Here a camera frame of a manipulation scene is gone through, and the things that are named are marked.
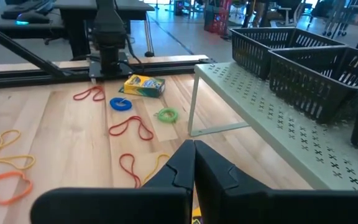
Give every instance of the yellow crayon box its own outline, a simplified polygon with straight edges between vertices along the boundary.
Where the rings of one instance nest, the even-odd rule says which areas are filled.
[[[123,92],[127,94],[158,98],[165,89],[165,80],[162,78],[133,75],[125,83]]]

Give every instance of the shelf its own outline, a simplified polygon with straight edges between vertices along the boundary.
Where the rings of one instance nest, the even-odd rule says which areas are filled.
[[[314,189],[358,190],[352,123],[315,123],[235,62],[197,65],[195,72]]]

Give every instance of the rubber band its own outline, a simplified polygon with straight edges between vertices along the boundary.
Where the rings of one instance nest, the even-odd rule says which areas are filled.
[[[13,140],[10,140],[8,142],[4,142],[4,135],[9,134],[9,133],[17,133],[17,136]],[[20,138],[20,136],[21,136],[21,132],[19,130],[16,130],[16,129],[8,130],[8,131],[5,131],[2,134],[0,134],[0,150],[5,148],[6,146],[9,146],[10,144],[16,142]],[[32,159],[32,161],[31,161],[31,163],[29,165],[24,166],[24,167],[17,167],[15,165],[15,163],[10,161],[10,160],[19,159],[19,158]],[[26,170],[26,169],[32,167],[35,164],[35,157],[31,156],[31,155],[0,157],[0,162],[12,165],[13,167],[15,167],[18,170]]]
[[[94,86],[92,88],[89,88],[89,89],[85,90],[84,92],[77,93],[77,94],[75,94],[73,96],[73,99],[76,100],[76,101],[84,100],[85,98],[87,98],[91,94],[92,90],[98,90],[98,92],[96,92],[92,97],[93,101],[102,101],[102,100],[106,99],[106,95],[104,94],[104,89],[103,89],[102,86]],[[101,94],[102,97],[101,98],[96,98],[96,96],[98,96],[99,94]]]
[[[128,128],[128,125],[129,125],[129,122],[131,120],[138,120],[140,123],[139,123],[139,128],[138,128],[138,133],[139,133],[139,137],[145,141],[148,141],[148,140],[151,140],[153,139],[154,137],[154,134],[152,131],[150,131],[149,129],[146,128],[146,126],[144,125],[143,121],[142,121],[142,118],[140,116],[131,116],[130,118],[126,119],[125,121],[119,123],[119,124],[116,124],[116,125],[113,125],[109,128],[109,134],[112,135],[112,136],[120,136],[122,135]],[[124,128],[124,130],[122,130],[120,133],[112,133],[111,131],[114,129],[114,128],[117,128],[117,127],[120,127],[121,125],[123,124],[126,124],[126,127]],[[143,127],[149,134],[150,134],[150,137],[148,138],[145,138],[143,137],[141,134],[140,134],[140,128]]]
[[[114,110],[126,111],[132,108],[132,103],[125,98],[115,97],[110,100],[110,106]]]
[[[178,112],[173,108],[164,108],[156,116],[158,120],[164,123],[175,123],[179,117]]]
[[[21,193],[19,195],[16,195],[16,196],[13,196],[11,199],[8,199],[8,200],[0,200],[0,205],[10,205],[10,204],[14,203],[15,201],[19,200],[20,198],[28,195],[31,192],[31,190],[32,190],[32,182],[29,179],[26,179],[24,173],[21,172],[21,171],[16,171],[15,170],[15,171],[10,171],[10,172],[0,174],[0,180],[8,178],[8,177],[15,176],[15,175],[21,176],[21,178],[28,183],[28,186],[24,190],[23,193]]]
[[[157,168],[158,168],[158,163],[159,163],[161,157],[171,158],[171,156],[168,155],[168,154],[165,154],[165,153],[160,154],[160,155],[157,157],[157,160],[155,161],[154,169],[153,169],[149,174],[147,174],[147,176],[146,176],[146,177],[144,178],[144,180],[143,180],[143,184],[142,184],[142,185],[144,185],[144,184],[146,183],[146,181],[147,181],[147,180],[154,174],[154,172],[157,170]]]
[[[122,158],[124,158],[124,157],[126,157],[126,156],[129,156],[129,157],[132,158],[131,170],[125,169],[125,167],[124,167],[123,164],[122,164],[122,161],[121,161],[121,160],[122,160]],[[135,180],[135,188],[139,188],[141,182],[140,182],[139,176],[135,175],[135,173],[134,173],[134,164],[135,164],[135,157],[134,157],[134,155],[132,155],[131,153],[125,153],[125,154],[122,154],[122,155],[119,157],[119,165],[121,166],[121,168],[122,168],[125,172],[127,172],[129,175],[131,175],[131,176],[134,178],[134,180]]]

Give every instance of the gray floor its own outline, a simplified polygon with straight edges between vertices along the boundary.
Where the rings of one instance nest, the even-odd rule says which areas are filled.
[[[190,17],[178,17],[174,16],[173,12],[166,11],[166,8],[166,6],[160,6],[158,11],[149,13],[155,56],[206,54],[218,62],[232,60],[231,43],[222,40],[216,34],[203,30],[204,19],[202,13],[192,14]],[[233,15],[231,20],[241,21],[242,18]],[[307,21],[307,17],[303,18],[298,27],[305,29]],[[323,21],[315,19],[309,31],[320,34],[323,28]],[[135,43],[133,44],[135,54],[143,57],[147,47],[145,43],[144,23],[142,21],[132,21],[132,37],[135,38]],[[349,26],[347,35],[345,37],[338,37],[337,40],[353,47],[356,46],[358,27]],[[47,60],[62,61],[71,59],[70,45],[67,40],[54,40],[48,46],[44,45],[43,40],[39,39],[16,41]],[[0,63],[21,62],[25,62],[25,60],[0,46]]]

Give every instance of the yellow rubber band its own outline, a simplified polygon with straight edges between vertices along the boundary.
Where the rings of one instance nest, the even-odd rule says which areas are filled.
[[[154,174],[154,172],[157,170],[157,168],[158,168],[158,164],[159,164],[159,161],[160,161],[160,158],[161,157],[167,157],[167,158],[171,158],[171,156],[170,155],[168,155],[168,154],[166,154],[166,153],[163,153],[163,154],[160,154],[158,157],[157,157],[157,160],[155,161],[155,167],[154,167],[154,169],[149,173],[149,174],[147,174],[147,176],[144,178],[144,180],[143,180],[143,184],[142,185],[144,185],[145,183],[146,183],[146,181],[149,179],[149,178],[151,178],[151,176]]]
[[[4,135],[9,134],[9,133],[17,133],[17,136],[13,140],[10,140],[8,142],[4,142]],[[16,142],[20,138],[20,136],[21,136],[21,132],[19,130],[16,130],[16,129],[7,130],[7,131],[3,132],[0,135],[0,150],[4,149],[6,146],[9,146],[10,144]],[[19,159],[19,158],[32,159],[32,161],[31,161],[31,163],[29,165],[27,165],[25,167],[17,167],[15,165],[15,163],[10,161],[10,160]],[[26,170],[26,169],[32,167],[35,164],[35,157],[31,156],[31,155],[0,157],[0,162],[12,165],[13,167],[15,167],[18,170]]]

